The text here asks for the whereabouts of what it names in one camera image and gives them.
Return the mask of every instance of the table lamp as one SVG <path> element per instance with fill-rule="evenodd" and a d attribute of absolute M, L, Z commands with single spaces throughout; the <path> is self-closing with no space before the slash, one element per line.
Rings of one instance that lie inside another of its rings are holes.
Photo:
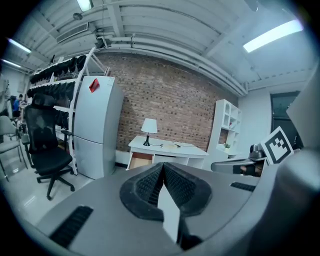
<path fill-rule="evenodd" d="M 148 133 L 146 136 L 146 140 L 143 143 L 144 146 L 150 146 L 149 144 L 149 133 L 150 134 L 156 134 L 158 132 L 157 130 L 157 120 L 146 118 L 144 119 L 143 125 L 141 127 L 141 131 Z"/>

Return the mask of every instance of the black mesh chair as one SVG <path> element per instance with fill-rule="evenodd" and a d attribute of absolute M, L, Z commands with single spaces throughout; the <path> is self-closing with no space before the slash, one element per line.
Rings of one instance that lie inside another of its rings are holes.
<path fill-rule="evenodd" d="M 72 168 L 67 168 L 72 161 L 72 157 L 66 152 L 67 136 L 72 133 L 63 130 L 64 134 L 64 150 L 58 147 L 56 137 L 56 109 L 54 108 L 55 100 L 53 97 L 36 93 L 33 96 L 32 104 L 24 110 L 25 120 L 28 129 L 28 135 L 22 137 L 22 144 L 32 168 L 35 173 L 39 174 L 37 182 L 41 180 L 51 179 L 46 194 L 48 200 L 51 200 L 50 192 L 55 180 L 70 186 L 71 191 L 75 191 L 75 187 L 61 178 L 61 175 L 70 172 L 73 174 Z"/>

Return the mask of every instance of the refrigerator door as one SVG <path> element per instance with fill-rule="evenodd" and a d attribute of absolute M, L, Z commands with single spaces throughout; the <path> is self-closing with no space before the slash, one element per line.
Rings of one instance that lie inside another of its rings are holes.
<path fill-rule="evenodd" d="M 89 86 L 96 78 L 100 86 L 91 92 Z M 108 76 L 83 78 L 75 108 L 73 130 L 75 136 L 103 143 L 107 107 L 114 81 L 114 77 Z"/>
<path fill-rule="evenodd" d="M 74 136 L 78 172 L 92 179 L 104 177 L 103 145 Z"/>

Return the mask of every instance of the floor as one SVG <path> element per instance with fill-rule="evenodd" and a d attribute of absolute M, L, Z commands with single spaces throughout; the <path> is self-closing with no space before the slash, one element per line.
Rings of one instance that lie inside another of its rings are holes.
<path fill-rule="evenodd" d="M 38 177 L 38 174 L 35 174 L 35 169 L 30 167 L 23 147 L 22 152 L 28 169 L 25 167 L 23 159 L 21 159 L 22 162 L 19 161 L 16 148 L 0 154 L 0 159 L 9 179 L 9 182 L 7 182 L 2 170 L 0 170 L 0 187 L 13 211 L 20 214 L 32 225 L 36 225 L 50 209 L 73 192 L 70 191 L 69 186 L 56 181 L 50 193 L 52 200 L 49 201 L 46 197 L 49 180 L 44 180 L 41 184 L 37 183 L 36 177 Z M 125 168 L 122 167 L 115 168 L 115 172 L 124 170 Z M 62 177 L 74 185 L 75 191 L 93 181 L 93 179 L 81 174 L 71 175 L 66 173 Z"/>

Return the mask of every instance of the potted plant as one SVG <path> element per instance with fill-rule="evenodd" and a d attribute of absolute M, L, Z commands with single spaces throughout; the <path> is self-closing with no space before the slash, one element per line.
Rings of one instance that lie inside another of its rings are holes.
<path fill-rule="evenodd" d="M 224 143 L 223 145 L 224 145 L 224 151 L 228 153 L 230 150 L 230 144 Z"/>

